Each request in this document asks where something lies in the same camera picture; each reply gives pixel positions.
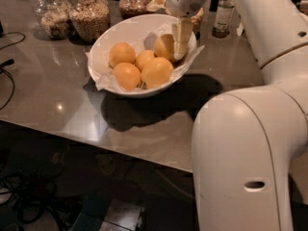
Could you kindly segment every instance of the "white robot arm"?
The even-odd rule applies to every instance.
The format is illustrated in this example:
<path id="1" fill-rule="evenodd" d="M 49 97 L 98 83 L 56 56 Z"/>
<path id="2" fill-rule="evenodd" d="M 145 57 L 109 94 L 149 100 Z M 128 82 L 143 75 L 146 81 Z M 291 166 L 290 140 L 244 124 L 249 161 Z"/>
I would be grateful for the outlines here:
<path id="1" fill-rule="evenodd" d="M 291 0 L 234 2 L 265 85 L 218 95 L 196 118 L 200 230 L 292 231 L 288 171 L 308 142 L 307 20 Z M 177 16 L 202 3 L 167 0 Z"/>

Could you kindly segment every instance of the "jar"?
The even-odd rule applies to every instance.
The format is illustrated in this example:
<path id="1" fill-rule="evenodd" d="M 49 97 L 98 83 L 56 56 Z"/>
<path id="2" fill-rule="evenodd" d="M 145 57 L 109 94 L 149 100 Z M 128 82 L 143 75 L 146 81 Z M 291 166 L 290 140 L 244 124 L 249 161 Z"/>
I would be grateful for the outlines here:
<path id="1" fill-rule="evenodd" d="M 33 7 L 39 25 L 52 39 L 67 39 L 75 34 L 67 0 L 38 0 Z"/>
<path id="2" fill-rule="evenodd" d="M 118 7 L 123 19 L 151 13 L 147 5 L 151 0 L 119 0 Z"/>
<path id="3" fill-rule="evenodd" d="M 105 0 L 77 0 L 70 18 L 86 43 L 94 43 L 110 27 L 110 10 Z"/>

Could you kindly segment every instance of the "bowl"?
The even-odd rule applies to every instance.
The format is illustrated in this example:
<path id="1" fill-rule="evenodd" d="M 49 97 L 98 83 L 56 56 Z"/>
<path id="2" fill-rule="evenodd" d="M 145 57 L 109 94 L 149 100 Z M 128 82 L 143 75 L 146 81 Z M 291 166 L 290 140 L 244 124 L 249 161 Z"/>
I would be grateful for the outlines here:
<path id="1" fill-rule="evenodd" d="M 94 80 L 98 90 L 133 98 L 145 98 L 155 95 L 179 80 L 190 68 L 193 59 L 201 51 L 197 48 L 197 42 L 192 33 L 189 41 L 189 49 L 172 72 L 169 82 L 156 89 L 144 90 L 136 88 L 132 91 L 124 90 L 111 74 L 109 65 L 109 51 L 117 42 L 127 42 L 132 45 L 138 54 L 144 49 L 154 49 L 154 43 L 159 35 L 171 33 L 172 24 L 177 18 L 166 14 L 146 14 L 132 17 L 117 23 L 107 30 L 92 46 L 88 56 L 88 68 L 91 78 Z"/>

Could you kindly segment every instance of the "bottle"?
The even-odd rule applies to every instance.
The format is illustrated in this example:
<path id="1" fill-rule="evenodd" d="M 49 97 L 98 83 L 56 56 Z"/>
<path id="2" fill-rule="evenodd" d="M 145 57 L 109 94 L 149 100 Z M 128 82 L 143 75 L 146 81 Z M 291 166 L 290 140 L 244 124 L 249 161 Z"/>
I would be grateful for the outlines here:
<path id="1" fill-rule="evenodd" d="M 216 38 L 225 38 L 229 35 L 229 25 L 234 11 L 233 0 L 218 0 L 218 10 L 212 30 Z"/>
<path id="2" fill-rule="evenodd" d="M 67 39 L 75 34 L 67 0 L 38 0 L 33 7 L 39 25 L 52 39 Z"/>
<path id="3" fill-rule="evenodd" d="M 77 0 L 70 11 L 79 37 L 94 43 L 110 27 L 110 10 L 106 0 Z"/>
<path id="4" fill-rule="evenodd" d="M 147 5 L 152 0 L 119 0 L 118 8 L 123 19 L 133 16 L 151 13 Z"/>

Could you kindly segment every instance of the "countertop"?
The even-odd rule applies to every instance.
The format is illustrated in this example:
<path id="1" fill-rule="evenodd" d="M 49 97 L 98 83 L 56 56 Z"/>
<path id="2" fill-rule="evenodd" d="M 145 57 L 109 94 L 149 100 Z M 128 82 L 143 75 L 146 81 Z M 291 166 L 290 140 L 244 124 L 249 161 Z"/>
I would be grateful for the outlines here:
<path id="1" fill-rule="evenodd" d="M 188 73 L 168 90 L 149 98 L 129 99 L 98 91 L 87 68 L 91 45 L 78 37 L 50 39 L 32 12 L 37 0 L 0 0 L 4 33 L 20 32 L 26 39 L 0 50 L 0 63 L 15 82 L 10 103 L 0 119 L 21 127 L 83 142 L 163 166 L 193 171 L 193 120 L 214 95 L 262 85 L 261 72 L 245 36 L 211 35 L 215 13 L 201 25 L 199 45 L 205 49 Z M 112 25 L 121 20 L 117 1 L 109 1 Z M 20 39 L 0 38 L 0 47 Z M 0 75 L 0 104 L 12 84 Z"/>

